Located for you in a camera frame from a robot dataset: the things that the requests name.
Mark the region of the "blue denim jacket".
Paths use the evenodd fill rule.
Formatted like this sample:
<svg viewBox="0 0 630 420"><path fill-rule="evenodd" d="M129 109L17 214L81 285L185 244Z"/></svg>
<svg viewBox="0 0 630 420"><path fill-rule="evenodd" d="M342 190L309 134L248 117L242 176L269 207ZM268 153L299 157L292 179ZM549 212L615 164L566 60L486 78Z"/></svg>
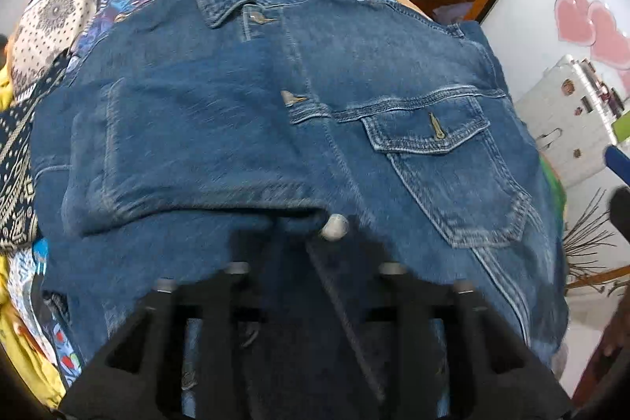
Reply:
<svg viewBox="0 0 630 420"><path fill-rule="evenodd" d="M83 370L159 280L210 277L236 231L276 216L296 222L272 264L296 316L293 419L374 419L306 253L349 218L420 279L473 286L549 370L565 333L561 216L474 24L391 2L150 0L36 107L31 162L44 287Z"/></svg>

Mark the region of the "yellow printed blanket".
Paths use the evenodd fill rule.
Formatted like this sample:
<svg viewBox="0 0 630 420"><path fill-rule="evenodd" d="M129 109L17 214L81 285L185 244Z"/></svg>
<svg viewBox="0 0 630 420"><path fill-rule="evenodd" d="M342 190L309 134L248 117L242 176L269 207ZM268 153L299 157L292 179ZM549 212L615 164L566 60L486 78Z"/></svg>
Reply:
<svg viewBox="0 0 630 420"><path fill-rule="evenodd" d="M37 264L33 246L41 237L34 212L30 139L35 107L62 80L67 56L18 104L1 104L1 347L35 398L57 406L65 395L54 349L31 301Z"/></svg>

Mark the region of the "dried twig decoration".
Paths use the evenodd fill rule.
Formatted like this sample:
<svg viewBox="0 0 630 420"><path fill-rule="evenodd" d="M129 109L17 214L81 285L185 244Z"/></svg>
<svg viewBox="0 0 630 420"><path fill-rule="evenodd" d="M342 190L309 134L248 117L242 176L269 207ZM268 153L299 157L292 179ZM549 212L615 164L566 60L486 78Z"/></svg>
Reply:
<svg viewBox="0 0 630 420"><path fill-rule="evenodd" d="M600 261L603 250L613 250L613 231L604 227L609 208L603 207L606 190L599 188L576 223L565 225L563 248L568 266L565 293L579 289L593 290L610 298L629 286L629 265L606 268Z"/></svg>

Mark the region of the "white cabinet with stickers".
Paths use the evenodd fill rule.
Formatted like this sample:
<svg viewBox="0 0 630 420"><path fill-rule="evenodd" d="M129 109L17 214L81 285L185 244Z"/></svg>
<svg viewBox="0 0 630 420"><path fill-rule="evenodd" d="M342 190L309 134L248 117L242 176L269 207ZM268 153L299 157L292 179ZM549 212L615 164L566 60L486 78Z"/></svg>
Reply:
<svg viewBox="0 0 630 420"><path fill-rule="evenodd" d="M624 109L589 60L566 54L516 102L538 150L565 187L604 169L604 151L626 148L613 125Z"/></svg>

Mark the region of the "pink heart wall decoration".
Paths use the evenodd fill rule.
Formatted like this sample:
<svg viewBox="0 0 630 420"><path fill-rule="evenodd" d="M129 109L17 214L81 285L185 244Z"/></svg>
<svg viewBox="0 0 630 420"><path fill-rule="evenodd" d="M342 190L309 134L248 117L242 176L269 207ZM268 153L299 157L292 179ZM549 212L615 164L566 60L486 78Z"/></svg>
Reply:
<svg viewBox="0 0 630 420"><path fill-rule="evenodd" d="M592 60L617 71L629 93L629 36L610 9L599 0L555 0L554 18L558 38L588 48Z"/></svg>

